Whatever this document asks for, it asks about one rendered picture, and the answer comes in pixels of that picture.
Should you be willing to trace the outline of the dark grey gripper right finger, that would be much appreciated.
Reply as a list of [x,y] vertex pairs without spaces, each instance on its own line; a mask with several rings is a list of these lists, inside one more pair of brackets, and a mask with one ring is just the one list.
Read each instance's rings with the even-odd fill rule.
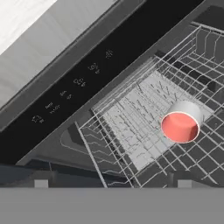
[[219,185],[196,178],[190,171],[171,171],[167,175],[170,188],[218,188]]

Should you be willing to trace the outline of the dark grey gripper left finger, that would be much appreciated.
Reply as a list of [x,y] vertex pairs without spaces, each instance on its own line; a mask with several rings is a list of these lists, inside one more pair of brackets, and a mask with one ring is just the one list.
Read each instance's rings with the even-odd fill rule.
[[56,171],[35,171],[27,178],[8,184],[8,187],[49,188],[55,184],[56,178]]

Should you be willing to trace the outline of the grey cup with red inside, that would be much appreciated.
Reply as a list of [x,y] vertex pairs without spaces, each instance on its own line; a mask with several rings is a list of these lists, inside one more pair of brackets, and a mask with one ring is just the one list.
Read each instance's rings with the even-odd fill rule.
[[199,135],[202,120],[201,109],[196,103],[177,101],[169,107],[161,120],[161,129],[174,143],[190,143]]

